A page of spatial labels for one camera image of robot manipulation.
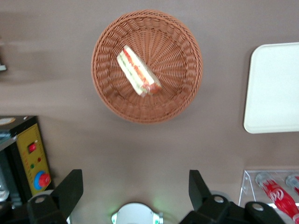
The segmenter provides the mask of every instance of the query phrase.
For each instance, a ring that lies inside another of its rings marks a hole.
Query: red bottle
[[[299,194],[299,174],[289,175],[285,180],[286,185],[293,188]]]
[[[299,209],[294,199],[274,181],[270,174],[259,173],[256,182],[278,209],[291,217],[295,224],[299,224]]]

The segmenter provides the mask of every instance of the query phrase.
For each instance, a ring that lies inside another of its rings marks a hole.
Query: black machine
[[[66,217],[83,194],[82,171],[73,170],[50,196],[41,195],[16,210],[0,203],[3,224],[66,224]],[[190,170],[189,196],[194,208],[180,224],[285,224],[265,203],[248,202],[241,208],[225,197],[212,195],[199,171]]]
[[[0,202],[54,189],[36,116],[0,116]]]

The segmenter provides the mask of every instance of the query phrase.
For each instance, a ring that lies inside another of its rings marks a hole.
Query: red switch
[[[32,144],[30,144],[28,146],[28,150],[29,150],[29,153],[32,153],[33,151],[35,151],[36,150],[36,143],[33,142]]]
[[[50,180],[51,180],[50,175],[44,173],[40,176],[40,178],[38,180],[38,185],[42,188],[47,187],[50,183]]]

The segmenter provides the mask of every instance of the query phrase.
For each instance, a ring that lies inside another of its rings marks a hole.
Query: green light
[[[112,215],[111,220],[112,220],[113,224],[116,224],[116,219],[117,219],[117,213],[115,213],[114,215]]]
[[[159,224],[160,222],[160,217],[158,214],[154,213],[154,216],[153,216],[153,224]]]

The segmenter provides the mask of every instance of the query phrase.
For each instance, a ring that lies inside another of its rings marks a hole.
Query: wicker basket
[[[163,89],[140,97],[116,57],[128,45],[160,80]],[[159,11],[125,14],[98,39],[92,57],[94,86],[104,103],[124,119],[149,124],[180,114],[194,99],[202,75],[198,44],[176,18]]]

